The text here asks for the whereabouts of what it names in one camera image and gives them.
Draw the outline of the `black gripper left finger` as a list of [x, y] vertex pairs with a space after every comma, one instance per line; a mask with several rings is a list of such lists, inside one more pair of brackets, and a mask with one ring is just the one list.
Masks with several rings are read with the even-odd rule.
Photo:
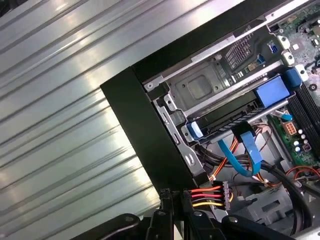
[[140, 218], [131, 213], [118, 215], [77, 236], [78, 240], [172, 240], [173, 198], [170, 189], [160, 191], [160, 208]]

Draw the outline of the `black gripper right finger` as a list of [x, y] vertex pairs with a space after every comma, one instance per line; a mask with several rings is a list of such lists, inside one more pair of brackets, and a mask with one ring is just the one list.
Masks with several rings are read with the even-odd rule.
[[227, 215], [221, 222], [211, 219], [203, 210], [195, 210], [191, 193], [182, 192], [185, 224], [192, 240], [292, 240], [291, 236], [275, 231], [237, 215]]

